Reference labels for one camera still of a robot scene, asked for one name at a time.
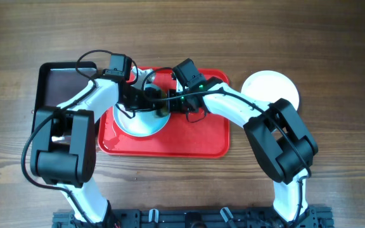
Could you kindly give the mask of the pale blue plate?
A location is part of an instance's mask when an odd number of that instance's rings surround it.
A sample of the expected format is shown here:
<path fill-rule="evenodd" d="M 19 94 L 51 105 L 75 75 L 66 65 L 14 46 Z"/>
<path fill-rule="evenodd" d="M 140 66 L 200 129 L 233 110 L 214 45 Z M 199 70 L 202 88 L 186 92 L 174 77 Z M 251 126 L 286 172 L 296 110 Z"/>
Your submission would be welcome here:
<path fill-rule="evenodd" d="M 146 99 L 149 95 L 154 95 L 156 99 L 162 98 L 165 95 L 161 88 L 156 85 L 146 85 L 140 90 L 144 92 L 144 97 Z M 155 110 L 166 105 L 163 102 L 153 103 L 155 105 Z M 170 114 L 164 118 L 157 118 L 155 116 L 155 110 L 126 111 L 124 106 L 117 102 L 113 107 L 113 118 L 117 126 L 126 134 L 134 137 L 148 137 L 164 128 L 170 118 Z"/>

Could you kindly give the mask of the white plate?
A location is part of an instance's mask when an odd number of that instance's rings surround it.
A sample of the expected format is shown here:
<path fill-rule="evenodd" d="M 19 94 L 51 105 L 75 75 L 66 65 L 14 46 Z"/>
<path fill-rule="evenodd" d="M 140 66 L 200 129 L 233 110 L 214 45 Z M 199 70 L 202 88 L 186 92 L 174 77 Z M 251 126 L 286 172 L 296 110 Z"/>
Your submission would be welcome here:
<path fill-rule="evenodd" d="M 283 98 L 288 100 L 296 110 L 300 105 L 300 95 L 295 84 L 286 75 L 272 70 L 253 73 L 244 81 L 241 93 L 270 103 Z"/>

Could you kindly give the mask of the green yellow sponge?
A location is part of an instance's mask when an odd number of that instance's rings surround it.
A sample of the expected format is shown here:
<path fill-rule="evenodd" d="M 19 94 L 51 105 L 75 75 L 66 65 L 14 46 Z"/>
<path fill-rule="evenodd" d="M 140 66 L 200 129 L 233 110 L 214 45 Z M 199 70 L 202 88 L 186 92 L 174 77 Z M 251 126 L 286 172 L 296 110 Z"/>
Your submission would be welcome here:
<path fill-rule="evenodd" d="M 167 105 L 163 105 L 161 108 L 155 110 L 155 116 L 157 118 L 164 118 L 170 114 L 169 108 Z"/>

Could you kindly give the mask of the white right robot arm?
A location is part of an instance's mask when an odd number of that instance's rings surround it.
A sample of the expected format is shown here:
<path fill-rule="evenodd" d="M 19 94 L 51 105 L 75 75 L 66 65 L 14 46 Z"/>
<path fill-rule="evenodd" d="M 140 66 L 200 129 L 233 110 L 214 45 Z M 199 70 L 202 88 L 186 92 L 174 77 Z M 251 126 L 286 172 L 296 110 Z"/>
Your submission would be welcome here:
<path fill-rule="evenodd" d="M 300 224 L 307 211 L 304 185 L 318 146 L 294 106 L 284 98 L 257 101 L 218 78 L 206 79 L 189 58 L 172 68 L 172 76 L 182 91 L 171 100 L 243 128 L 259 166 L 274 183 L 275 212 L 289 227 Z"/>

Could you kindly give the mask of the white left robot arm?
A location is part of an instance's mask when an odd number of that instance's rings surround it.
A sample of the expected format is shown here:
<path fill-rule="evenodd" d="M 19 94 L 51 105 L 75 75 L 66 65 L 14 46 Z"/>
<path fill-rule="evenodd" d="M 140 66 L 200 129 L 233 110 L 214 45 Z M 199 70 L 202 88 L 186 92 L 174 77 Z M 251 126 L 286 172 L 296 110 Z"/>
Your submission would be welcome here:
<path fill-rule="evenodd" d="M 21 158 L 22 173 L 34 186 L 60 191 L 74 210 L 76 227 L 120 227 L 94 179 L 95 123 L 112 106 L 133 113 L 163 108 L 159 88 L 137 82 L 142 76 L 132 58 L 110 53 L 110 66 L 88 76 L 87 86 L 58 106 L 40 107 Z"/>

